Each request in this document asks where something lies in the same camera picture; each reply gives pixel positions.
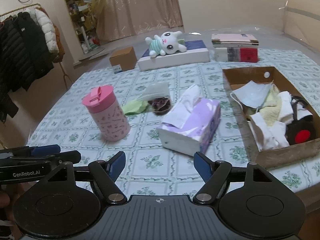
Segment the light blue face mask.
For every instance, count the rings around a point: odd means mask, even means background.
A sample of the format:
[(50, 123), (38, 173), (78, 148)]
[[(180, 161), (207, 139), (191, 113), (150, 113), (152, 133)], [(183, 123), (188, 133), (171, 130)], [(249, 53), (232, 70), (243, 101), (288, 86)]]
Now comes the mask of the light blue face mask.
[(244, 86), (233, 90), (230, 93), (231, 98), (244, 110), (244, 106), (257, 109), (264, 103), (273, 82), (263, 84), (249, 81)]

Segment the white blue flat box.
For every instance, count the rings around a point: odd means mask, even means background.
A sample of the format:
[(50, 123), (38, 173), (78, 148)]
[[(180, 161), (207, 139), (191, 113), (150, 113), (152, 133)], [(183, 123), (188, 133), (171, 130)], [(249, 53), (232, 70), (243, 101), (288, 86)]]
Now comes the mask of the white blue flat box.
[(147, 50), (138, 60), (140, 71), (161, 69), (192, 63), (207, 63), (210, 61), (209, 50), (202, 40), (186, 41), (186, 52), (176, 52), (172, 55), (157, 56), (152, 59)]

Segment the wooden bookshelf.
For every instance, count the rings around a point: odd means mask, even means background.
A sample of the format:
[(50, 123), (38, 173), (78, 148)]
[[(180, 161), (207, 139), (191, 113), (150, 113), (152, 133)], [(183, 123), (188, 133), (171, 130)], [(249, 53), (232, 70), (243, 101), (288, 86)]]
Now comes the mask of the wooden bookshelf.
[(65, 0), (65, 3), (84, 54), (97, 49), (99, 40), (91, 9), (92, 0)]

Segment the small brown cardboard box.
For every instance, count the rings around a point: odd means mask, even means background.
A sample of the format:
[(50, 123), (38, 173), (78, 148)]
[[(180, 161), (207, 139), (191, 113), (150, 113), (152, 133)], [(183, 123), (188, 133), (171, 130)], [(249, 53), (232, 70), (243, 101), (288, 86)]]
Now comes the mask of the small brown cardboard box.
[(135, 68), (137, 58), (133, 47), (115, 50), (110, 56), (110, 63), (114, 74)]

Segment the white cloth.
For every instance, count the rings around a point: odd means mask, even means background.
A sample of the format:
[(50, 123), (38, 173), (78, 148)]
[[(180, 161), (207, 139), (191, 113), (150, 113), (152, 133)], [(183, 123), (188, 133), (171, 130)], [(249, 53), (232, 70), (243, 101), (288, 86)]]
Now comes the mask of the white cloth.
[(269, 127), (261, 114), (255, 113), (249, 116), (248, 125), (260, 152), (289, 147), (285, 123), (275, 121)]

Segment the pink lidded cup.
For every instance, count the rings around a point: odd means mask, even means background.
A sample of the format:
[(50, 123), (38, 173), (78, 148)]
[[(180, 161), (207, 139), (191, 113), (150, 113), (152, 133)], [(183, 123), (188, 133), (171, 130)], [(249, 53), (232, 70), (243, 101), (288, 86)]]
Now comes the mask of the pink lidded cup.
[(131, 127), (112, 86), (92, 88), (83, 98), (82, 104), (107, 141), (119, 141), (128, 135)]

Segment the brown jacket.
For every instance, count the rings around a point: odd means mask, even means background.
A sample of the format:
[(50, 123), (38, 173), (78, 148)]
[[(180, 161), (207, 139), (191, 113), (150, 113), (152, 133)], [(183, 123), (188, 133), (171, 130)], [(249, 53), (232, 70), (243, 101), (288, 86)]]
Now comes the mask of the brown jacket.
[[(43, 12), (46, 13), (46, 11), (42, 7), (37, 7), (37, 9), (40, 9)], [(64, 50), (64, 47), (63, 47), (63, 45), (61, 43), (59, 29), (57, 28), (57, 26), (55, 24), (53, 24), (53, 25), (54, 25), (55, 32), (56, 32), (56, 40), (57, 40), (57, 45), (58, 45), (58, 48), (59, 48), (59, 52), (58, 53), (50, 53), (50, 54), (51, 54), (52, 62), (53, 63), (59, 63), (59, 62), (62, 62), (62, 60), (63, 60), (63, 56), (65, 54), (65, 50)]]

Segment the white plush bunny toy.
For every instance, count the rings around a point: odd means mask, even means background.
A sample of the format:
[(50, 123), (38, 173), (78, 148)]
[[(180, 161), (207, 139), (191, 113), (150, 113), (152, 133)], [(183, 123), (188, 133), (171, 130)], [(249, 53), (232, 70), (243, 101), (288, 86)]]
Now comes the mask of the white plush bunny toy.
[(161, 36), (154, 35), (153, 38), (146, 37), (145, 42), (149, 48), (149, 57), (156, 58), (158, 55), (172, 55), (179, 52), (186, 52), (187, 48), (185, 45), (180, 44), (178, 38), (183, 33), (181, 31), (167, 31)]

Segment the black jacket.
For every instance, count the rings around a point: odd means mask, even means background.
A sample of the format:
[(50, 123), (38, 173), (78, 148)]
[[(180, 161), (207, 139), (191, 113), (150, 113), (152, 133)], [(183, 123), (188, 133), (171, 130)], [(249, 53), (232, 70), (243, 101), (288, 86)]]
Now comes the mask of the black jacket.
[(9, 92), (28, 90), (52, 69), (52, 54), (43, 28), (24, 11), (1, 22), (1, 122), (13, 118), (18, 107)]

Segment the clear bubble wrap bag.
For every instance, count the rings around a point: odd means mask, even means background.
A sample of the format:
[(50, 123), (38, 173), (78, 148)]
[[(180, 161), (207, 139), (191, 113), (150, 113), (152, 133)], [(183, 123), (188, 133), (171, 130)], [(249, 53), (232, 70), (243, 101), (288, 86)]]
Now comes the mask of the clear bubble wrap bag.
[(136, 98), (137, 101), (151, 101), (158, 98), (170, 98), (169, 84), (167, 82), (154, 82)]

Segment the standing fan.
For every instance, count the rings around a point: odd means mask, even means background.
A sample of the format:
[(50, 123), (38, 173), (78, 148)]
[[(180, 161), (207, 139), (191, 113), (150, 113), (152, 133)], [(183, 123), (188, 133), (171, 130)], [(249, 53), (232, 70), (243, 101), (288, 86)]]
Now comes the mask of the standing fan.
[(84, 19), (81, 20), (82, 23), (80, 29), (84, 38), (87, 52), (84, 53), (84, 56), (80, 58), (79, 61), (88, 60), (104, 50), (104, 48), (99, 45), (97, 45), (95, 48), (92, 48), (85, 31), (85, 18), (90, 18), (95, 28), (97, 26), (98, 17), (103, 12), (103, 8), (105, 7), (106, 0), (83, 0), (83, 2), (85, 3), (85, 5), (87, 5), (87, 8), (84, 10), (79, 10), (79, 12), (81, 12), (84, 17)]

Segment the green cloth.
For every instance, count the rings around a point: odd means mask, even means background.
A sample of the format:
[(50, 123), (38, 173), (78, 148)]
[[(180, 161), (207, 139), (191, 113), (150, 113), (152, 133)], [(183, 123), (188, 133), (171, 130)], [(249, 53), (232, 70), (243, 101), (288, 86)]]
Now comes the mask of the green cloth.
[(147, 101), (131, 100), (122, 107), (125, 115), (134, 115), (144, 112), (148, 107)]

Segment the small green box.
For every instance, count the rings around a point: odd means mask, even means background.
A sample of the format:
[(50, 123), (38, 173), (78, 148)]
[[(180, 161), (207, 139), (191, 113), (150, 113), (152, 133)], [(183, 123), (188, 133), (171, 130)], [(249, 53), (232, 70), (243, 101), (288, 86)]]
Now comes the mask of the small green box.
[(182, 44), (182, 45), (185, 45), (185, 40), (184, 39), (178, 39), (178, 43)]

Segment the black red soft item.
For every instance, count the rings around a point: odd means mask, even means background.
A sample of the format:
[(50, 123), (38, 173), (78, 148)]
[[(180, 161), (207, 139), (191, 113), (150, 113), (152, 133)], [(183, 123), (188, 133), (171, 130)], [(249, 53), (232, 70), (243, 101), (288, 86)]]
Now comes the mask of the black red soft item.
[(316, 130), (311, 115), (293, 120), (286, 126), (285, 137), (289, 145), (301, 144), (316, 139)]

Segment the floral green tablecloth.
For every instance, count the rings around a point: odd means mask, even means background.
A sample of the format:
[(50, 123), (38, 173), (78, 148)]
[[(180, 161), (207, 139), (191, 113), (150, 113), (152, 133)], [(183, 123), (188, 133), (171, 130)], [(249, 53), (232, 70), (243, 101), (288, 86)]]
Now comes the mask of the floral green tablecloth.
[(118, 142), (106, 142), (81, 100), (94, 87), (112, 85), (118, 101), (125, 104), (137, 98), (149, 83), (167, 81), (170, 96), (176, 101), (189, 86), (196, 84), (205, 97), (221, 104), (221, 121), (208, 147), (208, 157), (243, 167), (253, 148), (244, 145), (245, 122), (239, 118), (236, 103), (227, 97), (222, 80), (223, 69), (242, 66), (241, 62), (210, 61), (147, 72), (133, 69), (114, 74), (109, 67), (87, 72), (47, 113), (29, 137), (28, 145), (57, 144), (63, 151), (78, 150), (82, 166), (98, 159), (108, 160), (123, 151), (126, 166), (117, 185), (128, 196), (193, 196), (202, 186), (202, 179), (191, 157), (162, 147), (157, 132), (160, 116), (149, 111), (129, 116), (129, 134)]

